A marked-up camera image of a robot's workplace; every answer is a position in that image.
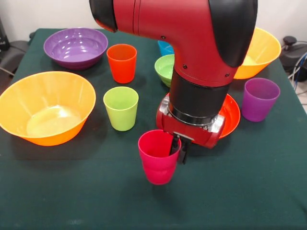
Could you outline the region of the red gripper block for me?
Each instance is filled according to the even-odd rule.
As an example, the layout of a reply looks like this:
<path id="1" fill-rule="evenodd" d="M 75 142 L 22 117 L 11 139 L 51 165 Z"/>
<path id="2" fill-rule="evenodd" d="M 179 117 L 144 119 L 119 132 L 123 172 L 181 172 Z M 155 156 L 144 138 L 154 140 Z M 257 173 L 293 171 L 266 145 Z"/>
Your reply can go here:
<path id="1" fill-rule="evenodd" d="M 218 115 L 209 126 L 192 126 L 176 120 L 171 115 L 165 115 L 158 110 L 156 124 L 159 129 L 174 135 L 169 155 L 171 156 L 179 152 L 178 163 L 185 164 L 191 142 L 209 149 L 216 145 L 225 126 L 225 118 Z"/>

